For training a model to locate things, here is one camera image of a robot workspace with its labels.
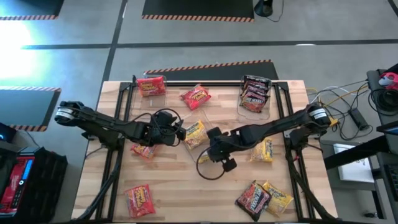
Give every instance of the red and black device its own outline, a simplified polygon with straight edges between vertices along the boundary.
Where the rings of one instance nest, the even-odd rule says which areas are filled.
[[[0,223],[49,222],[55,213],[67,158],[43,147],[0,157]]]

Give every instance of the black metal frame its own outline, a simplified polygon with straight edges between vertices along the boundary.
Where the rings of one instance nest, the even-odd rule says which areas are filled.
[[[199,81],[187,81],[187,82],[168,82],[167,86],[195,86]],[[203,86],[240,86],[240,80],[237,80],[236,82],[200,82]],[[132,101],[132,94],[133,94],[133,89],[135,87],[135,83],[133,82],[123,82],[120,84],[119,87],[119,95],[118,95],[118,101],[116,103],[116,111],[115,111],[115,118],[119,117],[120,110],[121,110],[121,103],[123,99],[123,94],[126,90],[128,91],[128,96],[127,96],[127,103],[126,103],[126,111],[124,114],[124,120],[127,121],[129,119],[129,110],[131,107],[131,101]],[[275,98],[277,101],[277,107],[278,107],[278,112],[280,118],[283,118],[284,115],[284,108],[283,108],[283,103],[282,103],[282,98],[280,95],[280,91],[282,90],[285,94],[285,99],[287,103],[287,112],[289,115],[293,114],[293,105],[292,101],[290,98],[290,92],[289,92],[289,86],[287,82],[275,82],[272,84],[272,86],[275,89]],[[106,156],[106,161],[105,161],[105,167],[104,167],[104,174],[103,174],[103,180],[101,184],[101,190],[99,194],[96,196],[94,199],[93,203],[90,205],[95,205],[94,207],[88,207],[88,210],[91,210],[91,213],[86,214],[85,216],[79,217],[77,220],[71,220],[67,223],[113,223],[113,213],[114,213],[114,206],[116,203],[116,194],[117,194],[117,189],[118,189],[118,182],[119,182],[119,173],[121,169],[121,161],[123,158],[123,147],[124,147],[124,138],[121,139],[120,145],[117,149],[115,149],[118,152],[117,158],[116,158],[116,164],[114,167],[114,170],[112,173],[109,175],[109,170],[111,166],[111,161],[112,161],[112,155],[115,150],[109,149],[108,154]],[[285,144],[285,151],[287,158],[290,158],[292,161],[292,151],[288,147],[287,144]],[[304,159],[302,157],[302,152],[298,151],[297,155],[300,156],[300,159],[298,160],[298,165],[300,168],[300,176],[303,179],[304,183],[308,186],[308,179],[307,179],[307,173],[305,170],[305,164],[304,164]],[[294,167],[294,164],[292,162],[288,162],[289,167]],[[358,222],[344,222],[341,220],[322,220],[322,219],[316,219],[315,218],[315,211],[314,207],[305,195],[305,200],[307,203],[307,208],[308,208],[308,216],[309,218],[305,218],[303,216],[303,210],[302,210],[302,205],[300,201],[300,194],[299,194],[299,188],[297,187],[297,181],[292,177],[292,171],[289,169],[290,172],[290,179],[292,183],[292,190],[293,190],[293,196],[294,196],[294,203],[295,203],[295,208],[296,208],[296,213],[297,213],[297,219],[298,222],[306,222],[306,223],[343,223],[343,224],[358,224]],[[109,209],[108,209],[108,215],[106,218],[102,218],[102,210],[103,210],[103,199],[110,188],[110,185],[112,186],[112,191],[111,191],[111,198],[109,201]],[[92,216],[94,210],[96,210],[96,216],[94,220],[90,220],[90,217]]]

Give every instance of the concrete floor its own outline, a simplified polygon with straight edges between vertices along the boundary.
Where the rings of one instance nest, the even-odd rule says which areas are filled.
[[[116,49],[113,64],[106,69],[109,53],[112,55],[115,49],[93,44],[111,44],[117,37],[114,32],[122,2],[65,0],[59,19],[54,21],[1,21],[0,85],[61,87],[59,100],[78,100],[95,108],[104,75],[109,80],[130,80],[133,74],[141,75],[148,69],[272,59],[281,80],[305,80],[307,87],[320,90],[364,80],[368,70],[397,63],[398,44],[162,47]],[[281,0],[274,2],[276,17]],[[120,20],[120,36],[114,43],[398,39],[397,15],[388,0],[285,0],[280,22],[256,17],[254,24],[141,20],[143,5],[144,0],[127,2]],[[46,49],[20,50],[22,45]],[[323,99],[333,98],[325,95]],[[335,106],[347,110],[341,102]],[[359,109],[369,124],[380,124],[367,96],[359,98]],[[345,132],[350,135],[356,130],[350,120],[348,124]],[[67,221],[72,213],[87,147],[81,132],[51,122],[46,132],[32,133],[39,144],[67,155],[70,163],[54,222]],[[375,136],[378,133],[373,132],[355,141]],[[29,142],[26,136],[19,138],[25,139],[19,144]],[[323,139],[340,141],[338,133],[331,131]],[[387,220],[361,216],[366,210],[374,211],[370,192],[333,189],[333,195],[339,217],[344,220],[393,222],[391,211],[387,212]]]

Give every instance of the yellow cable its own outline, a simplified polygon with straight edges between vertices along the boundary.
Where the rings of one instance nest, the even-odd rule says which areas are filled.
[[[341,96],[339,96],[338,98],[336,98],[336,99],[330,101],[329,103],[325,104],[324,106],[331,105],[331,104],[334,103],[335,101],[337,101],[337,100],[339,100],[339,99],[341,99],[341,98],[343,98],[343,97],[345,97],[345,96],[347,96],[347,95],[350,95],[350,94],[352,94],[352,93],[358,92],[359,90],[362,90],[362,89],[367,88],[367,87],[368,87],[368,86],[366,85],[366,86],[361,87],[361,88],[358,89],[358,90],[353,90],[353,91],[351,91],[351,92],[349,92],[349,93],[346,93],[346,94],[344,94],[344,95],[341,95]]]

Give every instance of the rubber mat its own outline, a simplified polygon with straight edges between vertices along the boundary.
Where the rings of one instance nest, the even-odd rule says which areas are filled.
[[[16,130],[45,131],[60,88],[0,86],[0,122]]]
[[[56,19],[64,0],[1,0],[0,21]]]
[[[243,75],[256,75],[278,80],[271,60],[218,63],[179,68],[164,68],[145,71],[149,75],[164,75],[169,81],[240,80]]]
[[[146,0],[143,19],[254,22],[252,0]]]

